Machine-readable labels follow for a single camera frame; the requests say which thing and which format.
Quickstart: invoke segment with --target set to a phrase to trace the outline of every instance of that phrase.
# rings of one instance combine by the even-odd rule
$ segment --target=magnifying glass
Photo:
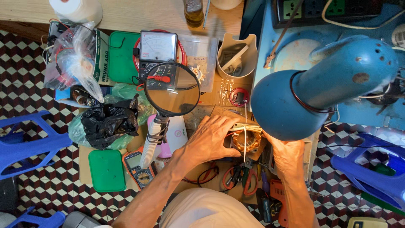
[[[165,142],[169,117],[191,112],[200,99],[200,87],[196,75],[177,62],[164,62],[146,73],[145,95],[158,111],[148,126],[148,135],[143,147],[140,166],[148,168],[159,155],[157,144]]]

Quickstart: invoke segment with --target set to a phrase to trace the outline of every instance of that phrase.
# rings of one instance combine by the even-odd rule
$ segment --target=person's left hand
[[[240,157],[238,150],[224,147],[227,132],[239,121],[239,118],[226,116],[205,116],[188,142],[176,150],[173,156],[185,159],[191,168],[223,157]]]

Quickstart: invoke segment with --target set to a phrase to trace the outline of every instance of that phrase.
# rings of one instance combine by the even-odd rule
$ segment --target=checkered tile floor
[[[43,88],[45,64],[41,58],[39,43],[20,36],[0,31],[0,119],[26,115],[40,110],[51,112],[45,120],[58,132],[66,133],[69,122],[78,114],[77,108],[59,104],[53,98],[52,89]],[[318,147],[332,145],[359,145],[362,139],[357,132],[368,132],[383,140],[405,145],[403,131],[362,125],[336,123],[330,126],[333,134],[322,128]],[[23,123],[24,139],[31,141],[45,137],[45,132],[34,122]],[[73,144],[62,149],[54,158],[55,164],[18,176],[19,206],[21,214],[29,206],[36,206],[35,215],[49,217],[56,211],[68,214],[81,211],[92,215],[101,224],[111,224],[136,192],[97,193],[91,185],[79,181],[79,151]],[[350,217],[370,216],[384,218],[391,228],[405,226],[405,217],[381,209],[360,196],[345,175],[330,165],[333,154],[347,156],[350,147],[318,149],[312,174],[312,188],[327,197],[313,197],[314,207],[321,227],[344,228]],[[39,161],[40,157],[31,157]],[[363,166],[375,165],[387,159],[384,150],[373,149],[358,159]],[[249,211],[258,215],[257,205],[246,205]],[[266,227],[272,224],[262,222]]]

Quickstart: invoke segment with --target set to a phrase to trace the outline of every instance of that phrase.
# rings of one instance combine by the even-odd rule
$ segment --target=purple screwdriver handle
[[[267,182],[267,175],[266,175],[266,172],[263,172],[263,171],[264,170],[262,170],[262,173],[261,173],[262,181],[263,181],[263,188],[262,189],[263,189],[264,192],[270,194],[270,185]]]

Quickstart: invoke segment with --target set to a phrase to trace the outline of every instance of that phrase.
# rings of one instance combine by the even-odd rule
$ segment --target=glass bottle
[[[203,1],[202,0],[183,0],[184,17],[187,25],[197,28],[204,22]]]

